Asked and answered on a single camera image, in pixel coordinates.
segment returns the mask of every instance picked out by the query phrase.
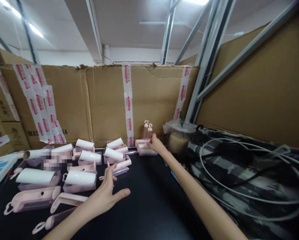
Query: hand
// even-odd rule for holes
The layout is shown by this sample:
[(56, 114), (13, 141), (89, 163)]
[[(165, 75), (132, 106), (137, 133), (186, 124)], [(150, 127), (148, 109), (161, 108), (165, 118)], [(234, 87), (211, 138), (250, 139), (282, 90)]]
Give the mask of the hand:
[(166, 150), (163, 143), (156, 137), (156, 133), (153, 134), (152, 140), (148, 146), (160, 155), (162, 151)]
[(88, 216), (89, 220), (107, 212), (119, 200), (130, 194), (130, 190), (125, 188), (113, 195), (113, 180), (117, 180), (117, 178), (113, 176), (113, 170), (116, 166), (117, 163), (105, 169), (102, 185), (100, 185), (100, 187), (86, 200), (86, 202), (79, 206), (79, 208), (84, 211), (84, 214)]

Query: red pen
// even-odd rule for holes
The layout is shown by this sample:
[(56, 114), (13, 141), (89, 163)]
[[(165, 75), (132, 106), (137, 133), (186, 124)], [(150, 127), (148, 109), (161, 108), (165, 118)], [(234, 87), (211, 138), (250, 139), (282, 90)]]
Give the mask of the red pen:
[(12, 169), (10, 169), (9, 172), (7, 173), (6, 179), (4, 181), (4, 185), (6, 184), (8, 177), (10, 176), (11, 173), (12, 173)]

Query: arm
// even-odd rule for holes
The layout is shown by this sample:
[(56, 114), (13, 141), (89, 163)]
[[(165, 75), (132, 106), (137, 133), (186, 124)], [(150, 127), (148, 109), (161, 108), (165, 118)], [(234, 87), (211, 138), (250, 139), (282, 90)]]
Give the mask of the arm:
[(117, 178), (113, 177), (113, 170), (117, 163), (105, 169), (105, 175), (102, 185), (75, 211), (72, 212), (64, 221), (56, 226), (43, 239), (71, 239), (74, 234), (93, 218), (107, 212), (119, 200), (130, 194), (128, 188), (120, 190), (112, 195), (114, 183)]
[(177, 177), (179, 184), (206, 226), (214, 240), (247, 239), (227, 213), (199, 185), (198, 182), (182, 167), (182, 165), (165, 148), (162, 142), (153, 134), (150, 148), (156, 151), (168, 163)]

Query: black table surface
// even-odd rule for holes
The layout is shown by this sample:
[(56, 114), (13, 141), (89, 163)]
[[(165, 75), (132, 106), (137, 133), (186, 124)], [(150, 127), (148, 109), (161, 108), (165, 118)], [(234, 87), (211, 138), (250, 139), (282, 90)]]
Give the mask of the black table surface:
[[(186, 194), (165, 167), (160, 156), (130, 156), (129, 171), (118, 176), (113, 194), (129, 188), (131, 194), (108, 212), (83, 226), (72, 239), (210, 239)], [(20, 164), (18, 160), (13, 170)], [(97, 178), (103, 176), (106, 165), (97, 166)], [(63, 166), (62, 174), (67, 172)], [(47, 220), (50, 208), (10, 213), (4, 216), (6, 205), (19, 192), (15, 179), (0, 183), (0, 239), (42, 239), (49, 231), (32, 235), (35, 226)], [(90, 196), (93, 191), (76, 193)], [(61, 204), (54, 214), (73, 206)]]

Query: cardboard box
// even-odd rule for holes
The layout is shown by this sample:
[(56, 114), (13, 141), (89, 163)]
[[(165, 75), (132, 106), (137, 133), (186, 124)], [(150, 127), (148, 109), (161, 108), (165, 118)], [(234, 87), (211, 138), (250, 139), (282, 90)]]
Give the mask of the cardboard box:
[[(142, 138), (144, 121), (165, 139), (163, 124), (174, 118), (184, 66), (131, 66), (134, 139)], [(185, 117), (195, 85), (198, 68), (191, 69), (187, 95), (182, 108)], [(122, 138), (127, 144), (124, 87), (121, 65), (86, 69), (95, 147), (107, 140)]]
[[(222, 45), (211, 80), (261, 30)], [(196, 124), (299, 148), (299, 13), (204, 98)]]
[[(75, 144), (78, 138), (93, 141), (85, 70), (66, 66), (42, 68), (47, 84), (53, 87), (56, 116), (67, 143)], [(15, 101), (31, 149), (44, 147), (46, 144), (39, 141), (32, 114), (13, 66), (5, 64), (1, 71)]]
[(9, 154), (13, 151), (28, 150), (29, 145), (21, 123), (19, 122), (2, 122), (0, 123), (0, 156)]

